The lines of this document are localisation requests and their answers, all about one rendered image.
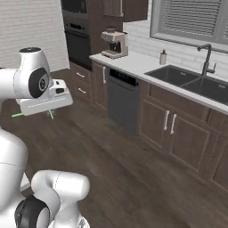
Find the brown wall cupboard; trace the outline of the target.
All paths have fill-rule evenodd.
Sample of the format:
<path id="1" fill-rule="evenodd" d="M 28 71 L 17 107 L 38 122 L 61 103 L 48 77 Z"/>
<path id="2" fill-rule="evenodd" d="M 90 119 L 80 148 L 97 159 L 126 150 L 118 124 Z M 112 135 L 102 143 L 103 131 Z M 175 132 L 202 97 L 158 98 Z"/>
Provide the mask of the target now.
<path id="1" fill-rule="evenodd" d="M 103 0 L 103 14 L 123 22 L 146 20 L 149 0 Z"/>

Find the brown drawer cupboard run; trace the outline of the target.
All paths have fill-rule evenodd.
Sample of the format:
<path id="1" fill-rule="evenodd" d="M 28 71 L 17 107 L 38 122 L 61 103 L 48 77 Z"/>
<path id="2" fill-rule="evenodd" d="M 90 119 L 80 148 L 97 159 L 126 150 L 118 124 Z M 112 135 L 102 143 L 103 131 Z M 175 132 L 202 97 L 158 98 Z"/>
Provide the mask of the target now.
<path id="1" fill-rule="evenodd" d="M 85 69 L 76 63 L 70 64 L 77 96 L 92 103 L 100 110 L 107 111 L 106 67 L 92 61 L 92 69 Z"/>

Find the thin green rod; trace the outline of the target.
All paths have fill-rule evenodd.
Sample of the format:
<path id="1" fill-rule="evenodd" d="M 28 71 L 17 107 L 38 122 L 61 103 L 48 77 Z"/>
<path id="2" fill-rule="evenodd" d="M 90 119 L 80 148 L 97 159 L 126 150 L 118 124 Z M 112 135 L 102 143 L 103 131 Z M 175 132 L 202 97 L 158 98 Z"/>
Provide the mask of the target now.
<path id="1" fill-rule="evenodd" d="M 48 110 L 45 112 L 45 115 L 51 119 L 54 119 L 54 115 L 56 114 L 56 110 Z M 12 114 L 12 118 L 22 117 L 22 113 Z"/>

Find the window with grey blinds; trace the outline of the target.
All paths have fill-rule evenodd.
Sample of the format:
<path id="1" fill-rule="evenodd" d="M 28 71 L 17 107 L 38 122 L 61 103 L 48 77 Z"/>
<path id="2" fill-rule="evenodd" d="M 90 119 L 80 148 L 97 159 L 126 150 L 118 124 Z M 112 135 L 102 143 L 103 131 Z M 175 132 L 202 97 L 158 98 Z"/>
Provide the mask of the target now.
<path id="1" fill-rule="evenodd" d="M 228 0 L 152 0 L 151 37 L 228 53 Z"/>

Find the black microwave oven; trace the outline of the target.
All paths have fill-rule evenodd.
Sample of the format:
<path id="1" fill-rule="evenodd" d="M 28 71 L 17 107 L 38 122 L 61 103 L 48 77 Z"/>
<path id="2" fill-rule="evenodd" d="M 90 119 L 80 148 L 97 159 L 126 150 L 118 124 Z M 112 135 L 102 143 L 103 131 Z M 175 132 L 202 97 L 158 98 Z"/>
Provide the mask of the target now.
<path id="1" fill-rule="evenodd" d="M 87 14 L 87 0 L 61 0 L 61 6 L 68 12 Z"/>

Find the dark double sink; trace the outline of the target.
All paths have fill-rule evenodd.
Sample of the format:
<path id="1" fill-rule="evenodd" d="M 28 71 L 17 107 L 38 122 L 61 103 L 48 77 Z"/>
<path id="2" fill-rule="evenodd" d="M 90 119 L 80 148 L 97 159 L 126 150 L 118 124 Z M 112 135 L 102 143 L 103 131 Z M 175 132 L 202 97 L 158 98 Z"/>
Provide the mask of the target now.
<path id="1" fill-rule="evenodd" d="M 228 105 L 228 82 L 173 65 L 146 72 L 146 75 Z"/>

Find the black tap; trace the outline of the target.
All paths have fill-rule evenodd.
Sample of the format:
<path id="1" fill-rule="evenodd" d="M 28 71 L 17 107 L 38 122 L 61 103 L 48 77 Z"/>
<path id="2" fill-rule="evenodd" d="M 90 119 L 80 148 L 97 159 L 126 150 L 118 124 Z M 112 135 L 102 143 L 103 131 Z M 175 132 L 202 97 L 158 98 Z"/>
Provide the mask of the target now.
<path id="1" fill-rule="evenodd" d="M 199 45 L 197 47 L 197 50 L 200 52 L 202 49 L 205 49 L 208 51 L 204 65 L 203 65 L 203 69 L 202 69 L 202 73 L 201 76 L 205 77 L 207 75 L 207 73 L 211 73 L 214 74 L 216 72 L 216 68 L 210 68 L 209 67 L 209 60 L 210 60 L 210 56 L 211 56 L 211 52 L 212 52 L 212 45 L 211 44 L 205 44 L 205 45 Z"/>

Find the white soap dispenser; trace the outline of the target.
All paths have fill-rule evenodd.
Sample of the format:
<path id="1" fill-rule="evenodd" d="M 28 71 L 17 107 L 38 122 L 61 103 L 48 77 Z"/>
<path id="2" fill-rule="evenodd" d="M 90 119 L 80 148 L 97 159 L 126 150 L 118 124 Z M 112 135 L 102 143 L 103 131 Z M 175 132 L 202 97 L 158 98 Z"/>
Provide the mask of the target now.
<path id="1" fill-rule="evenodd" d="M 167 52 L 166 50 L 162 50 L 159 56 L 159 64 L 164 65 L 167 61 Z"/>

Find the dark grey dishwasher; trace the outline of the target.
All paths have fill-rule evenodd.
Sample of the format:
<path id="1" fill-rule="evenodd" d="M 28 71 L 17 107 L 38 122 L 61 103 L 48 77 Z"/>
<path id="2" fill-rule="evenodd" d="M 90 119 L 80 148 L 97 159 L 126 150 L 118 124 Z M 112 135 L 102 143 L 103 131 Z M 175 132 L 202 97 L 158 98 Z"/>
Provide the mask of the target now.
<path id="1" fill-rule="evenodd" d="M 137 135 L 139 81 L 116 69 L 109 69 L 108 116 L 128 133 Z"/>

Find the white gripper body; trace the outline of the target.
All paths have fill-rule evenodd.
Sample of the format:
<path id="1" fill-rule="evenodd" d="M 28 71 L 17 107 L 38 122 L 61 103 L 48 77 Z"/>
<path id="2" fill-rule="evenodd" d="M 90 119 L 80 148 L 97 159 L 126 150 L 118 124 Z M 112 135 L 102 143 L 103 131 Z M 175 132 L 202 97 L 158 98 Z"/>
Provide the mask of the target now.
<path id="1" fill-rule="evenodd" d="M 16 102 L 20 105 L 21 113 L 24 116 L 30 116 L 69 106 L 73 103 L 73 99 L 71 94 L 66 92 L 65 94 L 57 94 L 52 98 L 17 99 Z"/>

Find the brown sink cupboard run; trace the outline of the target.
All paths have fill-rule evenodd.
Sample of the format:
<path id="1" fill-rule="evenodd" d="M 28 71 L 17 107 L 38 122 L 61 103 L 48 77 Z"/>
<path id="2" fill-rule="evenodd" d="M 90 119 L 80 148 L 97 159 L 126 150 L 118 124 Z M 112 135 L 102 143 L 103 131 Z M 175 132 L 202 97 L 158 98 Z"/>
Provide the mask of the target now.
<path id="1" fill-rule="evenodd" d="M 139 134 L 155 150 L 228 192 L 228 114 L 142 82 Z"/>

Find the beige coffee machine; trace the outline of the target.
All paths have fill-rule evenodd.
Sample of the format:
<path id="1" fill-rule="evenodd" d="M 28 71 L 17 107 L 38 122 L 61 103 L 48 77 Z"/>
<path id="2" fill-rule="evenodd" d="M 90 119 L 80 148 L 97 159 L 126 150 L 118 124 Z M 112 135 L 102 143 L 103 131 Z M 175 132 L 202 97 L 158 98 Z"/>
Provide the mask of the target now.
<path id="1" fill-rule="evenodd" d="M 101 34 L 101 38 L 109 45 L 102 55 L 111 59 L 117 59 L 128 55 L 128 34 L 116 31 L 115 27 L 107 27 Z"/>

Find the black wall oven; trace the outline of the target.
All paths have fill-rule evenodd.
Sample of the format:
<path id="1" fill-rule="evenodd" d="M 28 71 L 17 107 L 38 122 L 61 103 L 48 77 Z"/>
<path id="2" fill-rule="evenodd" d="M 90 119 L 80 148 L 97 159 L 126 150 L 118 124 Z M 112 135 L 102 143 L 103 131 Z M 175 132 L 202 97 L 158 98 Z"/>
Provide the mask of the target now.
<path id="1" fill-rule="evenodd" d="M 83 22 L 65 20 L 64 28 L 69 60 L 91 70 L 92 61 L 89 58 L 91 46 L 88 26 Z"/>

